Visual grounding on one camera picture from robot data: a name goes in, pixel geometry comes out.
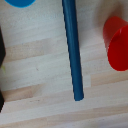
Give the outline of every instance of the blue cylinder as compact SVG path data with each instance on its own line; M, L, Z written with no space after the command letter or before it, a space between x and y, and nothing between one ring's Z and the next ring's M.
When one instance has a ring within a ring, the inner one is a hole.
M62 0L75 101L84 98L75 0Z
M35 0L5 0L8 4L18 7L25 8L35 2Z

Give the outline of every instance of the black object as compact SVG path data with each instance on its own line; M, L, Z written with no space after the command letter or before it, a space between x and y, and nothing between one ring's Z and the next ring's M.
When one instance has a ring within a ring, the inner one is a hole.
M62 0L75 101L84 98L75 0Z
M5 57L6 53L5 53L5 47L4 47L4 42L3 42L3 37L2 37L2 32L0 29L0 67L3 63L4 57ZM0 91L0 112L3 108L4 105L4 98L2 96L2 93Z

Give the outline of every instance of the red cylinder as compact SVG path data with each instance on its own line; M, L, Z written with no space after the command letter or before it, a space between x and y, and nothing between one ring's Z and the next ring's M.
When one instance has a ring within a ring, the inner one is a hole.
M128 70L128 22L116 16L109 18L103 38L111 67L117 71Z

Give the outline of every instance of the light wood table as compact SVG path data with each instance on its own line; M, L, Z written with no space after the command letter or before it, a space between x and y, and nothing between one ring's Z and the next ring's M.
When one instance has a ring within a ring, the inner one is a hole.
M128 71L114 71L102 37L111 15L128 21L127 0L76 0L85 99L75 102L61 0L24 9L0 0L6 47L0 128L127 128Z

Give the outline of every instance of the blue rod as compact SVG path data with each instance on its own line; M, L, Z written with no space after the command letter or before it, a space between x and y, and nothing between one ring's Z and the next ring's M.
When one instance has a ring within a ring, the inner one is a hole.
M75 0L62 0L75 101L84 98Z

